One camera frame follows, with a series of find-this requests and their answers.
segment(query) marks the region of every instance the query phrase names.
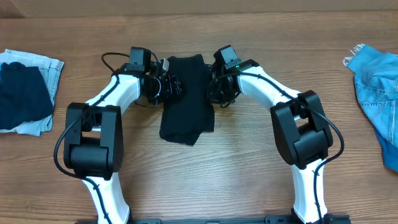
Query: black cloth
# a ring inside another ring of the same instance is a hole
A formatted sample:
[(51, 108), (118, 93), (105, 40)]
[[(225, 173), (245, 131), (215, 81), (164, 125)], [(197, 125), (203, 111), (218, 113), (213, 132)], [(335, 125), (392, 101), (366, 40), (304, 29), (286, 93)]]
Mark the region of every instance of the black cloth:
[(24, 121), (39, 121), (53, 112), (50, 95), (38, 67), (3, 63), (0, 70), (0, 129)]
[(168, 73), (178, 76), (182, 96), (164, 103), (159, 134), (166, 141), (193, 146), (200, 133), (214, 131), (214, 108), (207, 98), (210, 71), (201, 55), (168, 61)]

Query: wooden tabletop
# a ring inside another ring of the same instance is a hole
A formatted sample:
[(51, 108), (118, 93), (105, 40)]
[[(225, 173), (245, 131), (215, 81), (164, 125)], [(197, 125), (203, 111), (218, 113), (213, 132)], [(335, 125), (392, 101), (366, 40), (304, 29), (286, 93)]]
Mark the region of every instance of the wooden tabletop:
[[(0, 20), (0, 49), (65, 62), (51, 132), (0, 135), (0, 223), (74, 223), (96, 218), (81, 181), (53, 163), (66, 107), (109, 83), (104, 52), (145, 47), (159, 58), (213, 54), (231, 44), (290, 88), (320, 95), (345, 137), (344, 154), (325, 167), (328, 211), (353, 223), (397, 223), (398, 175), (382, 163), (371, 123), (356, 101), (353, 74), (342, 64), (356, 44), (398, 53), (398, 12), (303, 12), (192, 16)], [(110, 56), (112, 66), (126, 58)], [(193, 146), (159, 137), (162, 107), (131, 106), (123, 115), (124, 198), (134, 218), (233, 218), (288, 214), (294, 203), (290, 167), (277, 152), (271, 117), (247, 96), (215, 105), (215, 131)], [(338, 151), (338, 138), (329, 154)]]

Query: light blue denim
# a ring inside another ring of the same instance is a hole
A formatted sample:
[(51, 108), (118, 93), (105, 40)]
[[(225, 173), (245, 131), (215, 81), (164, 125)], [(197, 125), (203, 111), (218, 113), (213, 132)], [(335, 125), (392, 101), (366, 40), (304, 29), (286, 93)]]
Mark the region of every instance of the light blue denim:
[(362, 45), (347, 65), (356, 96), (376, 129), (384, 165), (398, 172), (398, 55)]
[[(44, 82), (49, 90), (50, 100), (55, 105), (55, 97), (58, 90), (58, 81), (60, 79), (63, 62), (46, 56), (36, 55), (16, 50), (8, 50), (0, 54), (0, 63), (20, 62), (26, 67), (38, 67), (44, 78)], [(6, 130), (0, 129), (0, 133), (17, 132), (19, 134), (30, 134), (40, 136), (42, 131), (50, 131), (52, 128), (52, 115), (40, 120), (23, 122), (17, 127)]]

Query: beige wall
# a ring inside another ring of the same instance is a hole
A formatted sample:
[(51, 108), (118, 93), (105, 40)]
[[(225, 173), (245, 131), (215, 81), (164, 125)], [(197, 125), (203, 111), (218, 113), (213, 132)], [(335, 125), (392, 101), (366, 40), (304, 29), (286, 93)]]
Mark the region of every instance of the beige wall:
[(397, 10), (398, 0), (0, 0), (0, 17)]

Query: jeans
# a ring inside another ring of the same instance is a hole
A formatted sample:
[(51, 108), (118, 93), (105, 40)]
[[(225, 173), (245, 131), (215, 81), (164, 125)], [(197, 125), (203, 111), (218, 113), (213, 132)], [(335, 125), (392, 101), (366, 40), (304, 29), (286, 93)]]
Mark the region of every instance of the jeans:
[(398, 55), (358, 45), (343, 63), (354, 73), (358, 103), (376, 129), (384, 165), (398, 172)]
[[(55, 97), (58, 90), (58, 81), (60, 79), (63, 62), (48, 58), (46, 56), (36, 55), (26, 52), (18, 52), (15, 50), (8, 50), (0, 54), (0, 63), (20, 62), (26, 67), (38, 67), (43, 76), (46, 87), (49, 91), (50, 101), (55, 105)], [(17, 127), (5, 130), (0, 130), (0, 133), (17, 132), (19, 134), (30, 134), (33, 136), (40, 136), (42, 131), (50, 131), (52, 128), (52, 115), (40, 120), (23, 122)]]

